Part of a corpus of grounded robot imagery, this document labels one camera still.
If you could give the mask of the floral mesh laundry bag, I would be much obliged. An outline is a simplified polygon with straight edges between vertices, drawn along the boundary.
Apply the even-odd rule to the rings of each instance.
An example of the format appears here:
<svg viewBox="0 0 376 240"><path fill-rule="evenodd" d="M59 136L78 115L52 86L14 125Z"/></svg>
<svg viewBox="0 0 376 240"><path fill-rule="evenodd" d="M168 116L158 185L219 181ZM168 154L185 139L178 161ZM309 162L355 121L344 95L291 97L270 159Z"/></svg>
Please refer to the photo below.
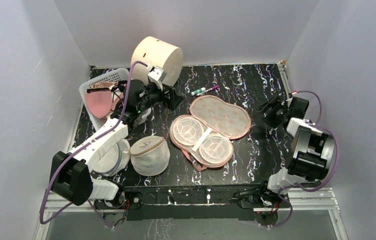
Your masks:
<svg viewBox="0 0 376 240"><path fill-rule="evenodd" d="M234 154L233 140L250 130L247 111L213 95L197 97L189 114L178 116L169 128L172 143L199 172L223 167Z"/></svg>

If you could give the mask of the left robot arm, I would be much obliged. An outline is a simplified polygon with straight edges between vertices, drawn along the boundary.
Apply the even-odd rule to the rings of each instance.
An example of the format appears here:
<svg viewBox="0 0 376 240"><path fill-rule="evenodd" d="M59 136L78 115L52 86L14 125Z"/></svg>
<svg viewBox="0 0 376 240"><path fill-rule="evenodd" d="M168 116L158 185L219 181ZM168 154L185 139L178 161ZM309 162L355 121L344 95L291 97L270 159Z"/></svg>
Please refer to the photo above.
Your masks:
<svg viewBox="0 0 376 240"><path fill-rule="evenodd" d="M45 200L54 192L76 206L90 200L106 200L113 208L123 206L126 198L118 185L106 179L93 179L91 172L112 147L128 136L129 127L144 111L157 103L173 111L185 98L172 86L160 82L145 85L138 79L127 80L123 86L90 88L86 93L115 90L124 90L123 97L108 106L113 114L104 125L72 151L59 151L54 155Z"/></svg>

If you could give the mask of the pink black bra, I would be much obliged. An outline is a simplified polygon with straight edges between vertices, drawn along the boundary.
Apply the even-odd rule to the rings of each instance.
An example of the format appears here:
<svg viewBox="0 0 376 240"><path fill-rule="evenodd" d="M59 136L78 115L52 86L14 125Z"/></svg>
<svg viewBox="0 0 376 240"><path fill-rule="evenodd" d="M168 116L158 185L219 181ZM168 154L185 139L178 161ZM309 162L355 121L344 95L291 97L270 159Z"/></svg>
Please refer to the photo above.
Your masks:
<svg viewBox="0 0 376 240"><path fill-rule="evenodd" d="M106 120L123 104L127 80L102 81L84 91L86 108L96 118Z"/></svg>

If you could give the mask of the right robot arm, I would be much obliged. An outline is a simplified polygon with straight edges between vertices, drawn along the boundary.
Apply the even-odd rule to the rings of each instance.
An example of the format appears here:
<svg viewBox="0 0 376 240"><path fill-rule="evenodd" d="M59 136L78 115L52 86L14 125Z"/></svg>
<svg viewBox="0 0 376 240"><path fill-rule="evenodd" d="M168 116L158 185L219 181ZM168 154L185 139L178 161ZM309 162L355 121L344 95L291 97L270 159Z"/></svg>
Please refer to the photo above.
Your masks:
<svg viewBox="0 0 376 240"><path fill-rule="evenodd" d="M298 96L287 100L275 96L259 108L267 126L283 126L293 137L285 166L262 183L257 194L264 207L281 203L291 188L303 188L304 183L323 181L330 175L335 140L305 118L308 108L309 101Z"/></svg>

